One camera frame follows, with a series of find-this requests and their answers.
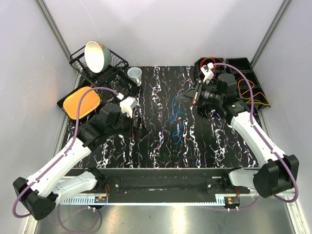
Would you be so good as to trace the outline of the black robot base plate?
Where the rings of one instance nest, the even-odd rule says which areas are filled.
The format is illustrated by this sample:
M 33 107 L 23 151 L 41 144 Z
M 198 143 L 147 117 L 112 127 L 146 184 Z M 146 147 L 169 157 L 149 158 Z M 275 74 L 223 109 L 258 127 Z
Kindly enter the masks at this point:
M 248 194 L 226 179 L 228 169 L 121 169 L 99 170 L 109 185 L 109 203 L 169 204 L 218 203 L 217 194 Z

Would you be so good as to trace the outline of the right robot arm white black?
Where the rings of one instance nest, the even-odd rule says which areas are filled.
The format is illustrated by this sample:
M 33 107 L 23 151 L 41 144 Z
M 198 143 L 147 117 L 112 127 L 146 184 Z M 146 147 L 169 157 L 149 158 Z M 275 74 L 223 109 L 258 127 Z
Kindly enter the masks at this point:
M 197 79 L 177 99 L 196 106 L 202 112 L 216 110 L 239 133 L 255 155 L 259 169 L 232 169 L 221 181 L 223 191 L 233 193 L 238 187 L 246 187 L 267 198 L 290 189 L 298 189 L 298 158 L 287 155 L 277 147 L 258 125 L 250 107 L 239 95 L 234 75 L 220 74 L 215 85 L 208 85 L 206 80 Z

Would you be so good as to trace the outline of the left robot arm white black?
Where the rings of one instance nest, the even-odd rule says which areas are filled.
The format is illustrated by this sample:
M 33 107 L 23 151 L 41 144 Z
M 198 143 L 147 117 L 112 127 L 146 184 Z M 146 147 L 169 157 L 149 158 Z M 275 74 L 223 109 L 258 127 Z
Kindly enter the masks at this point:
M 18 177 L 13 182 L 17 201 L 35 220 L 42 220 L 68 198 L 85 191 L 105 191 L 106 176 L 95 167 L 69 180 L 61 179 L 108 137 L 127 135 L 141 140 L 147 134 L 141 117 L 134 121 L 133 114 L 123 111 L 119 105 L 105 104 L 99 113 L 78 127 L 76 135 L 45 166 L 32 176 Z

